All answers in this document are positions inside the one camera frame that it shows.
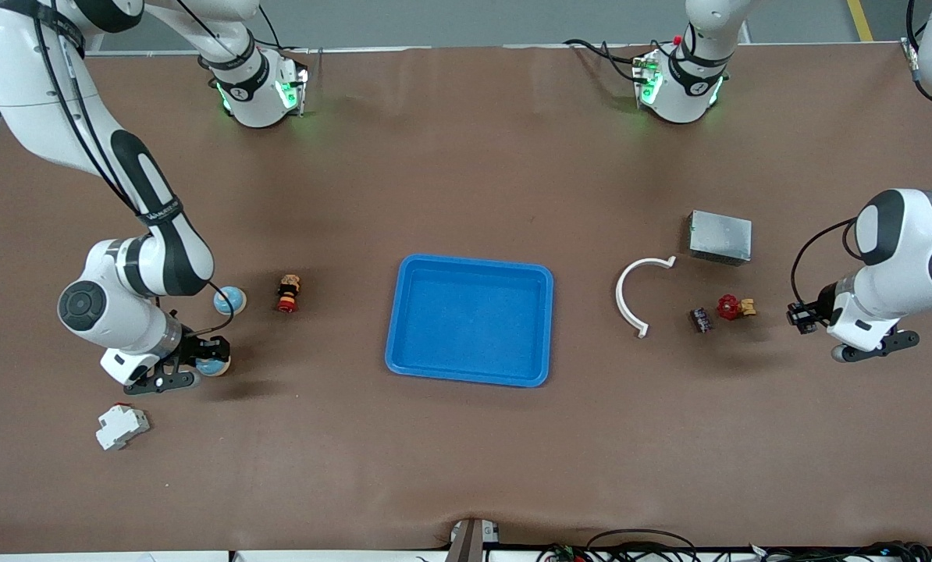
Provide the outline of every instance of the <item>yellow tape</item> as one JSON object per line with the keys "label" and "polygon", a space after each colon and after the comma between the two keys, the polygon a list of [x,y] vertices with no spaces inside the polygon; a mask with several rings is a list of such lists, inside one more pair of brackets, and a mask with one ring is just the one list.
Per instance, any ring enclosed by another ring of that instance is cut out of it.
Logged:
{"label": "yellow tape", "polygon": [[861,41],[875,40],[872,38],[872,30],[869,29],[869,20],[865,18],[865,10],[862,10],[862,0],[848,0],[848,10],[851,11],[851,19],[855,20],[858,39]]}

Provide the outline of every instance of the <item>brown tabletop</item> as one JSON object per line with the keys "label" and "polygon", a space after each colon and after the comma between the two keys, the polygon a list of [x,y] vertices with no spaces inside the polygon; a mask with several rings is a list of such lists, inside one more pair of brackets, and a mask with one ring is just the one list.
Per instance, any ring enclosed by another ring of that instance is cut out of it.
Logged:
{"label": "brown tabletop", "polygon": [[[153,429],[119,452],[101,348],[55,317],[98,240],[141,234],[102,181],[0,131],[0,552],[416,548],[465,516],[504,540],[650,526],[702,545],[932,543],[932,313],[920,347],[844,366],[784,322],[806,238],[880,190],[932,188],[932,104],[900,47],[744,47],[720,102],[670,125],[607,61],[562,49],[308,57],[309,113],[248,130],[191,57],[92,60],[248,309],[233,368],[132,400]],[[683,250],[693,209],[754,221],[754,260]],[[398,376],[394,280],[415,252],[535,262],[555,281],[547,382]],[[640,340],[626,295],[652,324]],[[854,269],[809,252],[809,299]],[[279,277],[301,309],[272,309]],[[695,334],[733,292],[759,316]],[[210,296],[164,299],[193,327]]]}

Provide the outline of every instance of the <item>blue tray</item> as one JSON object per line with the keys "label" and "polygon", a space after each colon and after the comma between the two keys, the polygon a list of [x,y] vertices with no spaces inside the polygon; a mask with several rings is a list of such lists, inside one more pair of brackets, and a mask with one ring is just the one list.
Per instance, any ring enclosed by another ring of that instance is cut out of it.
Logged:
{"label": "blue tray", "polygon": [[541,265],[414,254],[400,264],[386,365],[436,379],[539,386],[553,274]]}

